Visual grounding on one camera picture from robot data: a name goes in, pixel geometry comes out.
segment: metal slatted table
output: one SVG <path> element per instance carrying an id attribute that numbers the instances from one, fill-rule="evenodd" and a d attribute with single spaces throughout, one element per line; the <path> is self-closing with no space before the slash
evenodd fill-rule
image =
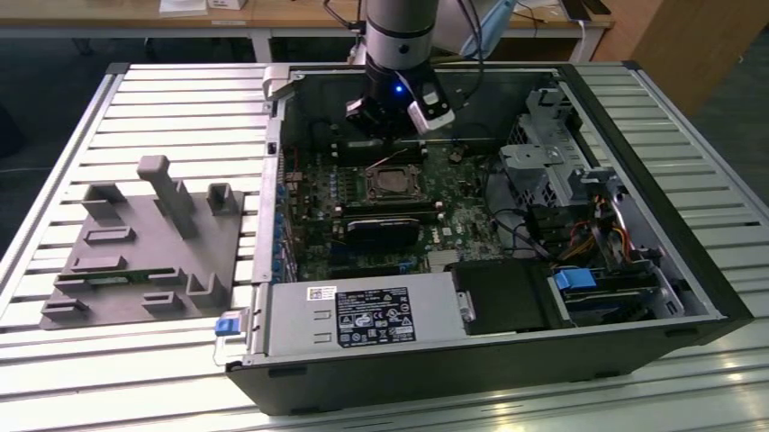
<path id="1" fill-rule="evenodd" d="M 578 69 L 757 317 L 713 344 L 682 349 L 618 378 L 269 418 L 211 359 L 215 319 L 38 330 L 42 302 L 86 215 L 78 205 L 86 185 L 110 181 L 124 194 L 149 194 L 134 172 L 145 154 L 167 155 L 171 175 L 185 180 L 189 192 L 215 182 L 245 192 L 232 307 L 247 306 L 267 120 L 263 68 L 134 65 L 101 81 L 0 264 L 0 429 L 648 431 L 765 426 L 769 211 L 644 73 L 620 64 Z M 590 131 L 583 135 L 607 165 Z M 224 354 L 243 349 L 236 340 Z"/>

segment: table leg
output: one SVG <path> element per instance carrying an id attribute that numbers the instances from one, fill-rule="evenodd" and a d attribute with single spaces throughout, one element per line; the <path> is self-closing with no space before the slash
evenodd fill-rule
<path id="1" fill-rule="evenodd" d="M 584 29 L 584 37 L 579 39 L 576 45 L 574 46 L 574 51 L 568 59 L 574 63 L 584 63 L 592 58 L 595 49 L 598 48 L 598 42 L 603 36 L 602 28 L 587 28 Z"/>
<path id="2" fill-rule="evenodd" d="M 269 48 L 271 31 L 257 29 L 251 32 L 251 44 L 253 45 L 253 57 L 257 63 L 272 62 L 272 51 Z"/>

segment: barcode sticker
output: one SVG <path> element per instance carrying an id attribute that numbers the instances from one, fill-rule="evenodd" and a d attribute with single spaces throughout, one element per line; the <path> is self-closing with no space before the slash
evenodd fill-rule
<path id="1" fill-rule="evenodd" d="M 307 288 L 307 301 L 332 300 L 335 293 L 335 286 L 309 286 Z"/>

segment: sticker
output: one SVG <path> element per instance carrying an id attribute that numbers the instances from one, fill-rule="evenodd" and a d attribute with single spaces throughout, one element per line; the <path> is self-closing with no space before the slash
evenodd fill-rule
<path id="1" fill-rule="evenodd" d="M 317 288 L 336 291 L 336 287 Z M 336 292 L 336 317 L 336 340 L 341 348 L 416 340 L 408 289 L 404 287 Z"/>
<path id="2" fill-rule="evenodd" d="M 245 21 L 211 21 L 211 25 L 245 25 Z"/>
<path id="3" fill-rule="evenodd" d="M 307 301 L 313 300 L 333 300 L 336 293 L 335 286 L 309 286 L 307 287 Z"/>

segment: wooden cabinet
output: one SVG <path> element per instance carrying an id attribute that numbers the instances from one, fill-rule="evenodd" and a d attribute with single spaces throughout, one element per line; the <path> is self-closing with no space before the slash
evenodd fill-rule
<path id="1" fill-rule="evenodd" d="M 693 115 L 769 22 L 766 0 L 603 0 L 615 20 L 592 61 L 635 60 Z"/>

